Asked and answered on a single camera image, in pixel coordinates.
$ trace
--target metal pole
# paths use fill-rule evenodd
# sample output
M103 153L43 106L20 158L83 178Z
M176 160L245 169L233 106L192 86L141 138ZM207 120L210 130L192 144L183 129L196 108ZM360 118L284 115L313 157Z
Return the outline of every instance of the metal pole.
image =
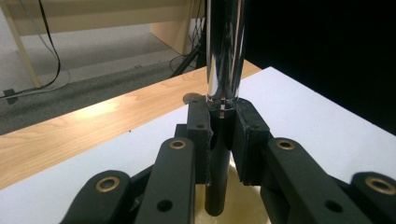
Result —
M247 1L208 0L206 5L207 106L214 136L205 210L211 216L224 209L235 102L244 62Z

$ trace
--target black cable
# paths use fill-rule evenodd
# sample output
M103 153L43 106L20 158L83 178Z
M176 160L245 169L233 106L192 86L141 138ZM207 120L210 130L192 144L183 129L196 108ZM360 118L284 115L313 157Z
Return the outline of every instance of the black cable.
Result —
M201 50L201 47L202 47L201 35L204 32L203 31L203 21L205 20L206 12L205 12L205 15L202 18L197 19L197 18L199 18L199 15L200 15L200 12L201 12L201 4L202 4L202 0L200 0L200 2L199 2L199 7L198 7L198 10L197 10L197 15L196 15L196 19L195 19L195 25L194 25L194 29L192 31L192 36L189 35L189 39L190 39L190 42L191 42L191 51L190 51L190 53L188 53L186 55L176 56L175 58L173 58L169 62L169 68L173 72L173 74L170 77L176 77L178 75L181 75L184 72L184 70L186 70L186 68L188 66L193 67L193 66L191 66L191 62L192 61L197 61L197 59L196 59L197 55L204 53ZM194 45L194 43L196 42L195 40L196 40L197 37L198 37L198 43L196 45ZM172 64L172 62L175 59L180 58L180 57L184 57L183 58L183 62L181 62L181 64L177 67L177 69L174 70L172 68L171 64Z
M58 68L57 68L57 71L56 71L56 76L55 76L55 78L54 78L51 82L47 83L47 84L44 85L44 86L41 86L41 87L38 87L38 88L32 88L32 89L28 89L28 90L24 90L24 91L17 91L17 92L15 92L13 95L18 95L18 94L21 94L21 93L26 93L26 92L31 92L31 91L43 90L43 89L47 88L48 86L50 86L52 83L54 83L54 82L56 81L56 79L58 79L58 76L59 76L59 74L60 74L60 72L61 72L61 67L62 67L62 65L61 65L61 59L59 58L58 52L56 51L56 48L55 48L55 46L53 45L52 37L51 37L51 35L50 35L49 24L48 24L48 22L47 22L47 16L46 16L46 13L45 13L43 4L41 3L41 0L38 0L38 4L40 5L41 16L42 16L42 18L43 18L44 25L45 25L45 27L46 27L46 31L47 31L47 36L48 36L48 38L49 38L49 42L50 42L50 44L51 44L51 46L52 46L52 49L53 49L53 51L54 51L54 53L55 53L55 55L56 55L56 59L57 59L57 61L58 61Z

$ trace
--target electrical cable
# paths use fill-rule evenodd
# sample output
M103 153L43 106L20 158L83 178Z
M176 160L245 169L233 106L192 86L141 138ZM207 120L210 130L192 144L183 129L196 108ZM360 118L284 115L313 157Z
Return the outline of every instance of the electrical cable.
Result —
M18 92L15 92L15 94L11 95L11 96L2 96L2 97L0 97L0 100L6 100L6 99L10 99L10 98L19 97L19 96L36 94L36 93L47 92L47 91L55 91L55 90L58 90L58 89L64 87L65 85L67 85L70 82L70 79L71 79L69 71L67 70L67 68L64 65L61 64L61 59L59 58L58 52L56 51L56 48L55 48L55 46L53 44L53 41L52 41L52 38L51 38L51 35L50 35L50 28L49 28L49 25L48 25L47 16L46 16L44 7L43 7L43 5L41 3L41 0L38 0L38 3L40 5L40 12L41 12L41 16L43 18L43 21L44 21L44 24L45 24L45 27L46 27L47 36L49 38L49 42L50 42L50 44L52 46L52 49L44 41L44 38L42 37L42 35L40 34L40 32L38 30L38 27L36 25L35 19L32 17L32 15L26 9L25 4L22 2L22 0L19 0L19 2L20 2L20 5L21 5L23 11L25 12L25 14L28 16L28 18L32 22L32 24L34 26L34 29L35 29L35 32L39 36L41 42L44 44L44 46L49 50L49 52L52 54L54 59L57 61L58 67L57 67L57 72L56 72L55 78L52 81L50 81L49 83L47 83L46 85L43 85L43 86L41 86L39 88L32 88L32 89L28 89L28 90L24 90L24 91L18 91ZM58 79L58 77L60 75L60 72L61 72L61 68L64 68L66 73L67 73L67 75L68 75L67 82L65 84L63 84L62 86L59 86L59 87L56 87L56 88L53 88L53 89L47 89L47 87L52 85L56 81L56 79Z
M197 14L196 17L194 19L194 28L192 30L192 34L189 35L189 40L191 42L191 51L188 54L183 54L183 55L178 55L175 58L173 58L170 62L169 62L169 69L172 72L176 72L177 69L173 69L172 67L172 63L180 58L183 57L183 61L188 58L190 56L190 54L192 54L193 52L197 51L198 49L196 48L200 43L201 43L201 34L203 31L203 24L205 22L205 15L200 18L200 13L201 13L201 5L202 5L202 0L200 0L199 2L199 6L198 6L198 10L197 10Z

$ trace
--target wooden table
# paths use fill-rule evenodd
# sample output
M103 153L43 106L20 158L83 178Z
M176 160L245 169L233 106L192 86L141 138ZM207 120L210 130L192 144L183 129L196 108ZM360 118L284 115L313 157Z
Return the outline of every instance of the wooden table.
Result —
M243 77L261 69L245 62ZM0 189L96 147L206 93L205 68L0 136Z

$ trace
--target wooden furniture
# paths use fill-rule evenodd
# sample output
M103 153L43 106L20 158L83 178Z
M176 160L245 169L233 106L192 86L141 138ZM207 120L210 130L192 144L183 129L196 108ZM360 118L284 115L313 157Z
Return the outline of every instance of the wooden furniture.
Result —
M243 77L261 71L245 62ZM0 189L70 159L206 93L205 68L0 136Z
M36 21L39 32L45 33L38 1L23 1ZM197 0L46 0L43 1L52 33L70 32L152 23L150 31L180 54L186 53L191 18L203 13ZM41 84L21 41L21 36L36 35L28 15L18 0L0 0L9 29L35 87Z

